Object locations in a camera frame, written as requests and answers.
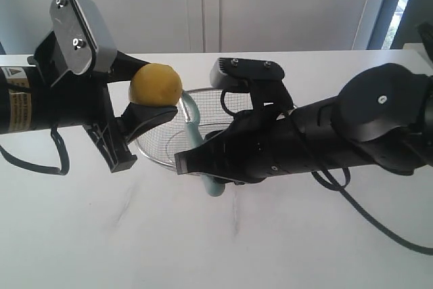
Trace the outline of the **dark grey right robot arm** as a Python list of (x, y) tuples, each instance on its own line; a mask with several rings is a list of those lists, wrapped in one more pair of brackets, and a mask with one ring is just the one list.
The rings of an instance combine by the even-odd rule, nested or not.
[(178, 174), (220, 183), (377, 165), (397, 175), (432, 164), (432, 77), (396, 63), (362, 71), (334, 97), (297, 107), (272, 61), (219, 58), (210, 75), (222, 93), (247, 94), (198, 147), (175, 154)]

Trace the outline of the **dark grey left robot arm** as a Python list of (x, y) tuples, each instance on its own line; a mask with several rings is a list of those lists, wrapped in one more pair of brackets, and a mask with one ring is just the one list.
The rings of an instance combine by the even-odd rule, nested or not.
[(149, 64), (117, 51), (107, 71), (89, 68), (74, 74), (68, 67), (54, 32), (50, 32), (27, 58), (26, 66), (1, 67), (1, 134), (48, 129), (58, 150), (60, 166), (21, 160), (6, 149), (1, 155), (10, 164), (28, 171), (66, 175), (70, 159), (58, 130), (82, 126), (111, 172), (130, 169), (136, 162), (128, 145), (153, 128), (171, 121), (174, 105), (151, 107), (129, 103), (115, 116), (108, 84), (130, 81)]

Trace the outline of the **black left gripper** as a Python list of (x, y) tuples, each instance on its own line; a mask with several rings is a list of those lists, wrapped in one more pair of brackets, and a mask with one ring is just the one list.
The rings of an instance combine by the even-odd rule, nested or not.
[(40, 127), (82, 126), (113, 173), (135, 164), (137, 157), (129, 150), (132, 141), (170, 122), (178, 113), (176, 106), (131, 102), (115, 116), (108, 84), (130, 81), (149, 64), (121, 51), (117, 51), (108, 72), (77, 75), (67, 69), (54, 32), (50, 32), (28, 62), (38, 68), (42, 82), (33, 93), (33, 121)]

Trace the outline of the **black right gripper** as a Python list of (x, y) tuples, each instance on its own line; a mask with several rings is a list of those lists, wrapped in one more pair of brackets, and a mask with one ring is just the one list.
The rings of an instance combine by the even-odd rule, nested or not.
[(175, 153), (177, 173), (205, 173), (222, 183), (260, 183), (271, 176), (318, 174), (325, 168), (325, 155), (313, 143), (320, 143), (324, 133), (319, 106), (295, 109), (288, 118), (268, 114), (255, 124), (253, 119), (244, 111), (200, 146)]

